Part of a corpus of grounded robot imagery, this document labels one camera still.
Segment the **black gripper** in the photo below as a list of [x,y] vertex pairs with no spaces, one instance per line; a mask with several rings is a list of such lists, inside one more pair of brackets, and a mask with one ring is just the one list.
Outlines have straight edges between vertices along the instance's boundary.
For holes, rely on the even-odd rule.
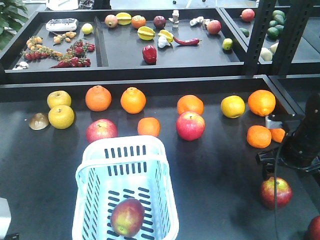
[[289,168],[296,170],[300,173],[308,175],[320,173],[320,156],[318,155],[314,160],[311,161],[310,165],[302,167],[289,163],[285,157],[279,152],[279,148],[274,148],[268,151],[259,152],[256,155],[256,162],[258,165],[262,165],[262,179],[268,180],[274,175],[276,166]]

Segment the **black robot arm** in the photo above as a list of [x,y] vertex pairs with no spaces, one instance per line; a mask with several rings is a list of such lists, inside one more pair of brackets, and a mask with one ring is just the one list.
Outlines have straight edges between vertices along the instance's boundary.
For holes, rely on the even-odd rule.
[[285,131],[279,147],[260,152],[255,159],[262,165],[262,178],[267,180],[277,168],[295,169],[307,174],[320,172],[320,94],[312,94],[305,104],[305,114],[269,114],[269,130]]

